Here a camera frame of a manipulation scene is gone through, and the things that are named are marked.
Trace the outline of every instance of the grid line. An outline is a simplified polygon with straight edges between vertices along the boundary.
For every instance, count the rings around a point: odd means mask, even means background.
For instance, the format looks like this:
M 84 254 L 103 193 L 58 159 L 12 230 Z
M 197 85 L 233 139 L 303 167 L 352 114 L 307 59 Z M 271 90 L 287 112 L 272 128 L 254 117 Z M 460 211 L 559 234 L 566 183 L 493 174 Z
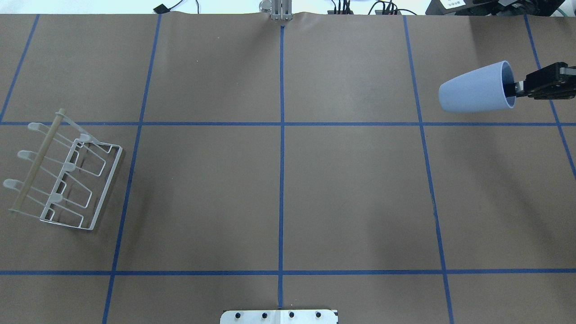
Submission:
M 20 69 L 22 68 L 22 64 L 24 63 L 24 58 L 26 57 L 26 53 L 28 52 L 28 47 L 30 47 L 30 43 L 32 42 L 32 36 L 34 36 L 34 31 L 36 30 L 36 26 L 38 26 L 38 20 L 40 19 L 40 14 L 36 15 L 34 18 L 34 23 L 32 24 L 32 29 L 30 29 L 30 34 L 28 34 L 28 39 L 26 40 L 26 45 L 24 46 L 24 51 L 22 51 L 22 55 L 20 56 L 20 61 L 18 61 L 18 66 L 16 66 L 16 71 L 14 72 L 14 77 L 12 78 L 12 83 L 10 83 L 10 88 L 8 89 L 8 94 L 6 94 L 6 100 L 4 100 L 4 105 L 2 106 L 2 112 L 0 112 L 0 122 L 4 119 L 4 114 L 6 113 L 6 109 L 8 108 L 8 102 L 10 102 L 10 97 L 12 96 L 12 91 L 14 90 L 14 86 L 16 86 L 16 80 L 18 80 L 18 75 L 20 74 Z
M 284 270 L 284 149 L 285 149 L 285 120 L 284 120 L 284 28 L 280 26 L 280 189 L 278 210 L 278 308 L 283 304 L 283 270 Z
M 136 132 L 136 140 L 134 141 L 134 151 L 132 153 L 132 161 L 130 163 L 130 172 L 128 173 L 128 182 L 126 184 L 126 194 L 124 196 L 124 205 L 122 207 L 122 216 L 120 217 L 120 226 L 118 228 L 118 236 L 116 238 L 116 248 L 114 250 L 114 259 L 112 261 L 112 270 L 110 274 L 110 281 L 108 283 L 108 293 L 106 295 L 106 303 L 104 304 L 104 313 L 102 315 L 102 324 L 106 324 L 108 320 L 108 311 L 110 310 L 110 302 L 112 300 L 112 290 L 114 288 L 114 279 L 116 267 L 118 265 L 118 256 L 120 254 L 120 245 L 122 243 L 122 233 L 124 231 L 124 221 L 126 220 L 126 211 L 128 209 L 128 200 L 130 198 L 130 190 L 132 188 L 132 179 L 134 177 L 134 168 L 136 165 L 136 157 L 138 155 L 138 145 L 140 144 L 140 134 L 142 133 L 142 123 L 144 121 L 144 113 L 146 112 L 146 100 L 148 97 L 148 89 L 150 88 L 150 79 L 152 77 L 152 68 L 154 67 L 154 56 L 156 54 L 156 45 L 158 43 L 158 34 L 160 32 L 160 22 L 162 15 L 158 15 L 156 21 L 156 32 L 154 34 L 154 42 L 152 44 L 152 54 L 150 55 L 150 64 L 148 66 L 148 75 L 146 77 L 146 85 L 144 87 L 144 95 L 142 98 L 142 108 L 140 110 L 140 120 L 138 121 L 138 130 Z
M 528 15 L 524 15 L 524 23 L 526 25 L 526 31 L 528 32 L 528 38 L 530 39 L 530 45 L 532 46 L 532 53 L 534 54 L 534 60 L 536 60 L 536 66 L 540 70 L 540 60 L 538 58 L 538 51 L 536 51 L 536 45 L 534 44 L 534 37 L 532 37 L 532 30 L 530 29 L 530 22 L 528 21 Z M 574 167 L 574 160 L 572 159 L 572 154 L 570 153 L 570 148 L 566 142 L 566 136 L 564 136 L 564 131 L 562 130 L 562 124 L 560 123 L 560 118 L 558 118 L 558 113 L 556 112 L 556 107 L 552 100 L 548 101 L 550 103 L 550 109 L 556 120 L 556 126 L 558 127 L 558 133 L 560 133 L 560 139 L 562 139 L 562 145 L 564 145 L 564 150 L 566 151 L 566 156 L 568 157 L 568 162 L 570 163 L 570 168 L 572 169 L 572 175 L 576 179 L 576 167 Z
M 446 260 L 444 258 L 444 246 L 442 244 L 442 233 L 440 230 L 440 220 L 438 219 L 438 208 L 436 206 L 436 196 L 434 194 L 434 183 L 432 181 L 432 172 L 430 169 L 430 159 L 428 157 L 428 147 L 426 145 L 426 135 L 424 125 L 422 124 L 422 109 L 420 107 L 420 98 L 418 96 L 418 84 L 416 83 L 416 72 L 414 71 L 414 60 L 412 58 L 412 48 L 410 45 L 410 32 L 408 30 L 408 20 L 403 16 L 404 33 L 406 35 L 406 46 L 408 49 L 408 60 L 410 62 L 410 72 L 412 74 L 412 87 L 414 88 L 414 100 L 416 102 L 416 111 L 418 112 L 418 122 L 420 123 L 420 138 L 422 140 L 422 149 L 424 151 L 424 161 L 426 163 L 426 173 L 428 177 L 428 188 L 432 199 L 434 212 L 434 222 L 436 227 L 436 240 L 438 241 L 438 252 L 440 254 L 440 265 L 442 266 L 442 279 L 444 281 L 444 294 L 446 295 L 446 306 L 448 308 L 448 320 L 454 324 L 454 313 L 452 311 L 452 298 L 450 297 L 450 286 L 448 283 L 448 274 L 446 273 Z
M 417 276 L 459 274 L 546 274 L 576 273 L 576 268 L 504 268 L 504 269 L 382 269 L 382 270 L 120 270 L 115 276 Z M 0 276 L 110 276 L 100 270 L 0 270 Z
M 0 122 L 5 126 L 26 126 L 32 122 Z M 39 122 L 47 126 L 52 122 Z M 557 127 L 554 122 L 77 122 L 81 126 L 545 126 Z M 560 123 L 561 126 L 573 127 L 576 123 Z
M 16 84 L 18 74 L 20 72 L 22 63 L 25 59 L 28 47 L 31 43 L 34 31 L 36 29 L 37 23 L 39 21 L 40 15 L 36 15 L 32 29 L 28 36 L 26 46 L 20 58 L 18 67 L 14 74 L 9 92 L 6 96 L 6 100 L 2 107 L 2 112 L 0 113 L 0 125 L 27 125 L 29 122 L 3 122 L 3 116 L 7 109 L 7 105 L 10 100 L 13 88 Z M 453 323 L 452 314 L 452 304 L 450 299 L 450 292 L 448 286 L 448 274 L 450 275 L 461 275 L 461 274 L 543 274 L 543 273 L 576 273 L 575 268 L 530 268 L 530 269 L 447 269 L 444 260 L 444 250 L 442 246 L 442 239 L 440 233 L 440 225 L 438 221 L 438 212 L 435 202 L 434 187 L 430 171 L 430 163 L 427 154 L 426 139 L 424 134 L 425 126 L 553 126 L 557 127 L 560 136 L 563 141 L 564 148 L 567 153 L 568 160 L 572 167 L 574 176 L 576 178 L 576 169 L 574 167 L 574 162 L 571 158 L 570 151 L 568 149 L 565 136 L 563 134 L 562 126 L 576 126 L 576 123 L 561 123 L 554 103 L 550 101 L 552 112 L 554 113 L 555 123 L 499 123 L 499 122 L 424 122 L 422 120 L 422 113 L 420 108 L 418 88 L 416 84 L 416 75 L 414 71 L 414 63 L 412 60 L 412 52 L 410 45 L 410 36 L 408 31 L 408 22 L 406 17 L 404 19 L 404 30 L 406 34 L 406 42 L 408 48 L 408 56 L 410 60 L 410 68 L 412 73 L 412 84 L 414 87 L 414 96 L 416 101 L 416 109 L 418 111 L 418 122 L 285 122 L 285 112 L 284 112 L 284 63 L 283 63 L 283 51 L 284 51 L 284 31 L 285 26 L 281 26 L 281 44 L 280 44 L 280 105 L 281 105 L 281 121 L 278 122 L 144 122 L 144 113 L 146 108 L 146 100 L 148 89 L 150 86 L 150 79 L 152 73 L 152 67 L 154 62 L 154 56 L 156 52 L 157 40 L 160 31 L 161 15 L 158 15 L 156 33 L 154 36 L 153 48 L 150 58 L 150 65 L 145 85 L 145 91 L 143 95 L 142 108 L 139 121 L 137 122 L 78 122 L 79 125 L 94 125 L 94 126 L 138 126 L 137 137 L 134 144 L 134 152 L 132 154 L 132 162 L 130 167 L 130 173 L 128 176 L 128 183 L 126 189 L 126 195 L 124 198 L 124 205 L 122 210 L 122 216 L 120 219 L 120 227 L 117 236 L 117 242 L 115 247 L 115 255 L 112 264 L 112 270 L 110 271 L 91 271 L 91 270 L 0 270 L 0 276 L 110 276 L 110 282 L 107 293 L 107 300 L 105 304 L 103 323 L 106 323 L 109 306 L 112 297 L 112 290 L 114 284 L 115 276 L 278 276 L 278 306 L 282 308 L 283 302 L 283 276 L 382 276 L 382 275 L 442 275 L 444 279 L 446 302 L 448 306 L 450 322 Z M 530 43 L 532 45 L 532 50 L 535 56 L 536 64 L 540 69 L 540 62 L 537 56 L 536 47 L 533 42 L 532 34 L 530 31 L 530 26 L 528 23 L 528 18 L 524 16 L 526 28 L 530 38 Z M 155 270 L 134 270 L 134 271 L 117 271 L 116 267 L 118 265 L 119 249 L 122 241 L 122 233 L 124 227 L 124 221 L 126 218 L 128 199 L 130 196 L 130 188 L 132 184 L 132 177 L 135 168 L 135 162 L 137 157 L 137 150 L 139 145 L 139 138 L 144 126 L 280 126 L 281 128 L 281 158 L 280 158 L 280 188 L 279 188 L 279 246 L 278 246 L 278 270 L 215 270 L 215 271 L 155 271 Z M 434 217 L 437 231 L 438 247 L 441 259 L 442 269 L 423 269 L 423 270 L 284 270 L 283 269 L 283 182 L 284 182 L 284 155 L 285 155 L 285 127 L 286 126 L 419 126 L 420 134 L 422 138 L 423 152 L 425 156 L 427 176 L 429 180 L 429 189 L 431 194 L 431 199 L 434 208 Z

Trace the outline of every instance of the sticker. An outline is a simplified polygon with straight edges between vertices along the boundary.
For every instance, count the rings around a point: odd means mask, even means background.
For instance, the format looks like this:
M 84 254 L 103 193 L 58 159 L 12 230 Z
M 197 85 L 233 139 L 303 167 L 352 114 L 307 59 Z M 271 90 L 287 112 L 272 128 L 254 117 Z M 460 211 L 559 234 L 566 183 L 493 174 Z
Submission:
M 440 0 L 440 2 L 442 2 L 442 5 L 446 9 L 452 9 L 466 5 L 464 0 Z

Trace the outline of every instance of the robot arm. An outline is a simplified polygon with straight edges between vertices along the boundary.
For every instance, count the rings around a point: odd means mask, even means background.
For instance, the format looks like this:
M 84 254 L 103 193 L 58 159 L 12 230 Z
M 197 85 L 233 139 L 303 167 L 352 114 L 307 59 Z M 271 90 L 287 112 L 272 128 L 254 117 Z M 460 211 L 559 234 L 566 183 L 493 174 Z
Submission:
M 504 85 L 507 97 L 572 99 L 576 96 L 576 66 L 564 62 L 550 64 L 526 76 L 525 81 Z

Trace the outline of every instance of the metal plate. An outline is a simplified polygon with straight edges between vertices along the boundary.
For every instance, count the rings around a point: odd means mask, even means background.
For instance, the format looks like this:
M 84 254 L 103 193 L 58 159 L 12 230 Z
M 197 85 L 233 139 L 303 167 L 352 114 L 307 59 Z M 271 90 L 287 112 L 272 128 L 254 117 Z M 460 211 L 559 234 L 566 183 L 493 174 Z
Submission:
M 220 324 L 242 323 L 290 323 L 290 324 L 338 324 L 336 310 L 262 310 L 226 311 Z

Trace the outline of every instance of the blue cup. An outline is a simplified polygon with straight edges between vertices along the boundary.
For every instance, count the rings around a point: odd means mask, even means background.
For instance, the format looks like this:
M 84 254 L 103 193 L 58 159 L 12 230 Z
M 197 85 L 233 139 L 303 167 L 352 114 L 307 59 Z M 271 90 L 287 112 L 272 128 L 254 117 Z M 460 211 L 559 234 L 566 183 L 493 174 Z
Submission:
M 438 99 L 442 109 L 449 112 L 511 109 L 516 97 L 506 97 L 504 85 L 513 83 L 512 68 L 502 61 L 445 82 L 438 90 Z

